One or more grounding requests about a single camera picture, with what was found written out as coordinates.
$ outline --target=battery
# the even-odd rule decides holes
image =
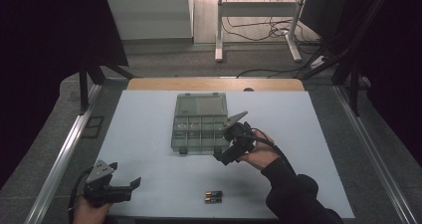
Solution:
[[[205,192],[206,197],[222,197],[223,191],[207,191]]]
[[[205,197],[206,204],[221,203],[222,201],[221,197]]]

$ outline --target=white wall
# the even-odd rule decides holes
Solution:
[[[193,0],[107,0],[122,40],[193,37]]]

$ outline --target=black cable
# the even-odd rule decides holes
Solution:
[[[257,129],[257,128],[255,128],[255,127],[251,127],[251,130],[256,130],[256,131],[258,131],[258,132],[260,132],[267,140],[270,140],[268,137],[267,137],[267,135],[264,133],[264,132],[262,132],[262,131],[260,131],[259,129]]]
[[[306,43],[306,44],[315,44],[315,45],[318,45],[319,46],[320,42],[318,40],[315,40],[315,41],[306,40],[305,37],[304,37],[304,28],[301,25],[299,25],[299,24],[297,26],[299,28],[301,28],[301,37],[302,37],[302,40],[299,40],[296,37],[296,35],[294,35],[295,40],[298,42],[298,44],[300,44],[300,43],[303,43],[303,44]]]
[[[247,23],[247,24],[240,24],[240,25],[232,25],[230,23],[229,17],[227,17],[227,22],[229,23],[229,25],[231,27],[237,28],[237,27],[257,26],[257,25],[273,25],[274,23],[276,25],[278,25],[278,24],[282,24],[282,23],[290,23],[290,22],[292,22],[292,19],[290,19],[290,20],[281,20],[281,21],[277,21],[277,22],[260,22],[260,23]]]
[[[283,73],[295,72],[295,71],[297,71],[297,70],[299,70],[299,69],[301,69],[301,68],[302,68],[302,67],[297,68],[297,69],[295,69],[294,71],[293,71],[293,70],[290,70],[290,71],[280,71],[280,72],[277,72],[277,73],[272,74],[272,75],[270,75],[270,76],[267,76],[267,79],[272,78],[272,77],[276,77],[276,76],[278,76],[278,75],[280,75],[280,74],[283,74]]]
[[[314,54],[307,60],[307,62],[298,70],[298,72],[293,76],[293,78],[297,78],[299,73],[305,68],[309,67],[317,59],[317,57],[319,57],[319,55],[322,55],[324,50],[325,46],[319,47],[318,50],[316,50]]]
[[[254,41],[254,42],[263,41],[263,40],[265,40],[265,39],[267,39],[267,38],[270,38],[270,37],[271,37],[271,35],[272,35],[272,32],[270,32],[270,34],[269,34],[267,37],[264,37],[264,38],[258,38],[258,39],[253,39],[253,38],[248,38],[248,37],[245,37],[245,36],[243,36],[243,35],[241,35],[241,34],[239,34],[239,33],[233,33],[233,32],[229,32],[229,31],[227,31],[227,29],[224,27],[223,22],[221,23],[221,26],[223,27],[224,31],[226,31],[226,33],[228,33],[228,34],[231,34],[231,35],[236,35],[236,36],[239,36],[239,37],[242,37],[242,38],[244,38],[244,39],[247,39],[247,40],[250,40],[250,41]]]
[[[236,79],[238,79],[239,77],[241,77],[242,75],[246,74],[246,73],[250,73],[250,72],[273,72],[273,73],[287,73],[287,72],[295,72],[300,68],[296,68],[296,69],[291,69],[291,70],[285,70],[285,71],[280,71],[280,70],[271,70],[271,69],[251,69],[251,70],[247,70],[244,71],[242,73],[240,73],[239,75],[236,76]]]
[[[83,171],[81,175],[78,177],[77,182],[75,183],[74,189],[72,189],[71,198],[68,204],[68,214],[69,214],[69,223],[74,223],[74,215],[75,215],[75,200],[77,198],[78,187],[87,174],[90,174],[93,171],[93,166],[88,168],[87,170]]]
[[[321,56],[322,54],[323,54],[323,50],[324,50],[325,48],[323,48],[323,47],[321,47],[321,48],[319,48],[318,49],[318,51],[316,51],[314,54],[313,54],[313,56],[312,57],[310,57],[310,59],[307,61],[307,63],[306,64],[304,64],[304,67],[301,69],[301,70],[299,70],[298,71],[298,73],[294,76],[294,78],[297,78],[298,77],[298,75],[299,75],[299,73],[304,69],[304,68],[306,68],[306,67],[309,67],[316,59],[317,59],[317,57],[319,57],[319,56]],[[332,64],[334,64],[334,63],[337,63],[337,62],[339,62],[342,58],[344,58],[347,54],[348,54],[348,51],[349,51],[349,49],[348,48],[346,48],[346,49],[344,49],[341,53],[339,53],[339,54],[337,54],[337,55],[335,55],[335,56],[332,56],[332,57],[329,57],[326,61],[324,61],[323,63],[325,63],[325,62],[330,62],[330,63],[332,63]]]
[[[273,36],[274,38],[284,37],[289,32],[289,29],[286,26],[282,28],[277,27],[277,25],[282,24],[282,23],[290,23],[290,22],[284,22],[283,20],[282,22],[273,22],[273,17],[270,18],[270,26],[271,26],[270,31],[273,32],[273,35],[275,35]]]

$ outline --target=black curtain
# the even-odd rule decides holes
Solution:
[[[51,113],[61,81],[83,61],[127,66],[127,59],[106,0],[0,0],[0,41],[2,186]]]
[[[422,0],[386,0],[359,48],[368,97],[422,166]]]

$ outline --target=cable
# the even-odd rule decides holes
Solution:
[[[251,70],[247,70],[244,72],[241,72],[239,75],[236,76],[236,79],[238,79],[239,77],[241,77],[242,75],[246,74],[246,73],[251,73],[251,72],[274,72],[274,73],[287,73],[287,72],[295,72],[300,68],[296,68],[296,69],[292,69],[292,70],[285,70],[285,71],[280,71],[280,70],[271,70],[271,69],[251,69]]]
[[[267,137],[267,135],[264,132],[260,131],[259,129],[257,129],[255,127],[251,127],[251,130],[256,130],[256,131],[260,132],[268,141],[270,141],[270,139]]]
[[[275,74],[272,74],[272,75],[270,75],[270,76],[267,76],[267,79],[269,79],[269,78],[273,78],[273,77],[276,77],[277,75],[280,75],[280,74],[283,74],[283,73],[295,72],[295,71],[297,71],[297,70],[299,70],[299,69],[301,69],[301,68],[302,68],[302,67],[297,68],[297,69],[294,69],[294,70],[290,70],[290,71],[279,71],[279,72],[277,72],[277,73],[275,73]]]
[[[231,35],[236,35],[236,36],[239,36],[239,37],[242,37],[242,38],[244,38],[244,39],[247,39],[247,40],[250,40],[250,41],[254,41],[254,42],[263,41],[263,40],[265,40],[265,39],[267,39],[267,38],[270,38],[270,37],[271,37],[271,35],[272,35],[272,32],[270,32],[270,34],[269,34],[267,37],[254,39],[254,38],[249,38],[249,37],[243,36],[243,35],[241,35],[241,34],[239,34],[239,33],[233,33],[233,32],[229,32],[229,31],[227,31],[227,29],[224,27],[224,23],[223,23],[223,22],[221,22],[221,26],[223,27],[224,31],[225,31],[226,33],[228,33],[228,34],[231,34]]]
[[[273,24],[278,25],[278,24],[282,24],[282,23],[290,23],[292,21],[292,19],[290,19],[290,20],[281,20],[281,21],[277,21],[277,22],[259,22],[259,23],[247,23],[247,24],[233,25],[233,24],[230,23],[229,17],[226,17],[226,18],[227,18],[227,22],[229,23],[229,25],[231,27],[234,27],[234,28],[257,26],[257,25],[273,25]]]
[[[298,72],[293,76],[293,78],[297,78],[299,73],[305,68],[309,67],[320,55],[322,55],[324,50],[325,47],[319,47],[318,50],[316,50],[314,54],[307,60],[307,62],[298,70]]]
[[[83,171],[81,175],[78,177],[77,182],[75,183],[74,189],[72,189],[71,198],[68,204],[68,214],[69,214],[69,223],[74,223],[74,215],[75,215],[75,200],[77,198],[78,187],[87,174],[90,174],[93,171],[94,167],[90,167],[87,170]]]
[[[294,35],[295,40],[298,43],[315,44],[315,45],[318,45],[319,46],[319,44],[320,44],[320,41],[319,40],[309,41],[309,40],[305,39],[305,37],[304,37],[304,28],[301,25],[299,25],[299,24],[297,26],[301,28],[301,37],[302,37],[302,40],[299,40],[298,37],[296,35]]]

